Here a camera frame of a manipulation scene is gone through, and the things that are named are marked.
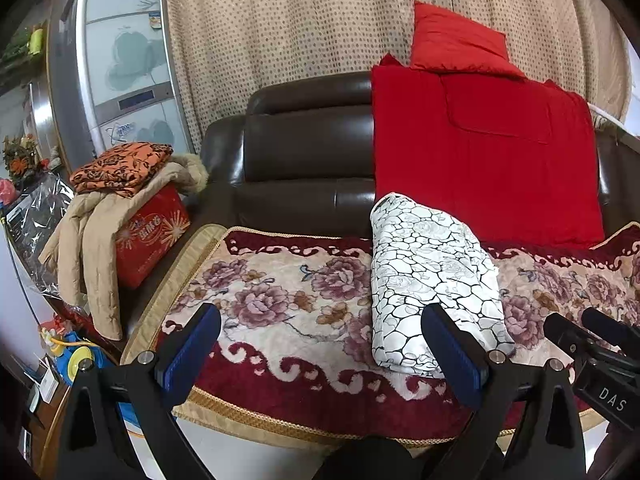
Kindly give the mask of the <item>clear plastic sheet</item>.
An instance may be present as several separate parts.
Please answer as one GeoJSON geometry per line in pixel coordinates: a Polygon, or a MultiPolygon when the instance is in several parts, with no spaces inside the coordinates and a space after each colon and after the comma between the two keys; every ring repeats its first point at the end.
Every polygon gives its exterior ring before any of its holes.
{"type": "Polygon", "coordinates": [[[56,273],[38,257],[74,197],[72,188],[53,172],[45,172],[25,191],[1,208],[6,241],[18,287],[31,308],[29,292],[61,301],[56,273]]]}

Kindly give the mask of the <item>silver floral refrigerator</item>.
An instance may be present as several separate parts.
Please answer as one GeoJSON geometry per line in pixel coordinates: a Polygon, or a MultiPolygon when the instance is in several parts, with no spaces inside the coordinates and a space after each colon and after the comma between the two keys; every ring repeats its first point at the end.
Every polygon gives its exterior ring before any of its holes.
{"type": "Polygon", "coordinates": [[[63,0],[49,27],[48,77],[68,171],[123,143],[193,152],[167,0],[63,0]]]}

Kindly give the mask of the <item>floral red beige sofa cover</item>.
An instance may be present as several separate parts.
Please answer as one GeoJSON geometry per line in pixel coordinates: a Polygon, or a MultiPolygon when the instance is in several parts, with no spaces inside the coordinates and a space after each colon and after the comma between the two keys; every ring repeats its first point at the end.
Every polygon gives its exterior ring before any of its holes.
{"type": "MultiPolygon", "coordinates": [[[[214,304],[221,332],[177,416],[247,440],[318,448],[366,434],[425,448],[455,437],[469,413],[446,382],[396,373],[371,353],[371,246],[360,238],[202,226],[191,235],[132,332],[122,362],[214,304]]],[[[544,338],[551,313],[596,308],[639,321],[639,227],[578,252],[494,250],[513,361],[561,351],[544,338]]]]}

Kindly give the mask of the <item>red blanket on sofa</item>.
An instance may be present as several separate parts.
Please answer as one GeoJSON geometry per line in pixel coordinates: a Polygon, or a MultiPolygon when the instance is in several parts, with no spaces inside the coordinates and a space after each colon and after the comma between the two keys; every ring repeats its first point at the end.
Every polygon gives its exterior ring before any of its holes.
{"type": "Polygon", "coordinates": [[[448,212],[483,242],[604,237],[587,102],[551,81],[371,70],[375,194],[448,212]]]}

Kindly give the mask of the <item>orange black patterned cloth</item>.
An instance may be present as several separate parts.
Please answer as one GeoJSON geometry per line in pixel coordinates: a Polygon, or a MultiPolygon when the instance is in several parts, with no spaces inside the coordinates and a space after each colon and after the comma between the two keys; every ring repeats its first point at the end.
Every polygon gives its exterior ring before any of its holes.
{"type": "Polygon", "coordinates": [[[70,177],[76,193],[137,194],[168,162],[174,150],[169,144],[130,142],[114,146],[70,177]]]}

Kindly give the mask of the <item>white black-patterned coat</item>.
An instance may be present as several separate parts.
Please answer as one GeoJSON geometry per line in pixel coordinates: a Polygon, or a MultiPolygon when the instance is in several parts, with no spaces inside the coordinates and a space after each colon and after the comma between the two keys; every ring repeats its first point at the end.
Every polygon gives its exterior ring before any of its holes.
{"type": "Polygon", "coordinates": [[[440,304],[486,350],[513,356],[498,269],[472,230],[446,211],[390,193],[370,213],[372,358],[393,372],[441,378],[421,330],[422,309],[440,304]]]}

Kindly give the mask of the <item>blue yellow toy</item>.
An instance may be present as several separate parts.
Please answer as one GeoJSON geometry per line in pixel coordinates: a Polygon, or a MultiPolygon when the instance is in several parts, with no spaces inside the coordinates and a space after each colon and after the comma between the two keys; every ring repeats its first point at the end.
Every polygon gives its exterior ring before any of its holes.
{"type": "Polygon", "coordinates": [[[113,367],[114,363],[104,350],[94,342],[81,339],[74,330],[58,321],[40,326],[43,342],[50,350],[55,368],[67,385],[73,385],[79,364],[88,359],[97,368],[113,367]]]}

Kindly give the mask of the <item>red pillow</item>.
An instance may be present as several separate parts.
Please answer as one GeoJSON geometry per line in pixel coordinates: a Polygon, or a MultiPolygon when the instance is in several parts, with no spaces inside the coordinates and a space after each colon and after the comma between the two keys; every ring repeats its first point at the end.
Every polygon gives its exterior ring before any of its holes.
{"type": "Polygon", "coordinates": [[[431,3],[416,0],[413,11],[411,68],[525,78],[510,62],[503,32],[431,3]]]}

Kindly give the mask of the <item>flower bouquet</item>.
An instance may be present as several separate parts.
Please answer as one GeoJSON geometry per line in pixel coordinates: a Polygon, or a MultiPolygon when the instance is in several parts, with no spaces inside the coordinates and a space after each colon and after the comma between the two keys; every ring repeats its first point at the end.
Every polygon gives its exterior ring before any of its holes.
{"type": "Polygon", "coordinates": [[[32,134],[3,140],[3,159],[13,185],[24,191],[37,180],[41,171],[38,144],[32,134]]]}

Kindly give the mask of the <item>beige dotted curtain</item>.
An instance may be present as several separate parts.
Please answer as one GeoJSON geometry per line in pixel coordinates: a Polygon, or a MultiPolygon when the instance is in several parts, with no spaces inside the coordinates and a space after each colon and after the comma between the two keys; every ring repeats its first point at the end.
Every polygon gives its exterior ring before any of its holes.
{"type": "Polygon", "coordinates": [[[601,0],[167,0],[192,142],[270,84],[360,72],[386,54],[407,62],[416,1],[503,32],[510,60],[526,76],[626,116],[627,41],[601,0]]]}

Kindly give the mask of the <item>red gift box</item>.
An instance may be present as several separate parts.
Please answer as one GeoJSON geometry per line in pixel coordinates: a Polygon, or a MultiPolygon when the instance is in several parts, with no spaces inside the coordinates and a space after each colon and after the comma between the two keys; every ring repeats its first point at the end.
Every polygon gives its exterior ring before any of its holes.
{"type": "Polygon", "coordinates": [[[164,186],[117,233],[119,284],[137,288],[189,226],[189,215],[176,188],[164,186]]]}

